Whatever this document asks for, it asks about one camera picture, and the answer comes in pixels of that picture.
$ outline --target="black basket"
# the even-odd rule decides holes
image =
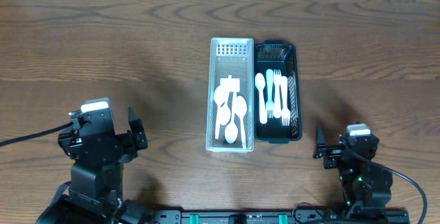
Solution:
[[[267,69],[279,69],[287,76],[287,107],[290,110],[290,124],[283,126],[281,118],[268,118],[266,124],[259,122],[259,91],[254,88],[255,138],[273,144],[286,144],[298,141],[303,136],[301,126],[300,96],[298,87],[298,68],[296,66],[296,48],[282,41],[265,41],[254,46],[254,74],[265,76]],[[267,87],[264,89],[267,100]]]

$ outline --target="black mount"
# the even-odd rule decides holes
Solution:
[[[81,111],[71,113],[72,126],[58,136],[65,154],[75,160],[71,182],[60,186],[50,206],[37,223],[150,223],[150,224],[296,224],[322,219],[351,219],[376,223],[408,223],[405,210],[386,210],[393,184],[391,174],[354,158],[347,150],[372,159],[379,140],[364,124],[347,127],[340,143],[327,145],[322,128],[317,128],[313,158],[324,157],[324,168],[337,168],[345,203],[324,210],[298,208],[269,212],[181,212],[155,210],[123,201],[123,163],[148,147],[140,118],[129,109],[130,131],[116,135],[108,99],[87,101]],[[69,195],[63,194],[69,189]]]

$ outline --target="wood surface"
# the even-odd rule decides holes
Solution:
[[[303,138],[210,153],[212,37],[279,38],[298,51]],[[0,0],[0,140],[69,121],[108,97],[149,148],[125,166],[124,196],[186,210],[292,209],[342,200],[336,170],[313,160],[315,126],[338,140],[366,122],[374,161],[418,182],[440,223],[440,0]],[[0,148],[0,223],[34,223],[73,161],[56,134]],[[421,197],[394,177],[389,207],[416,223]]]

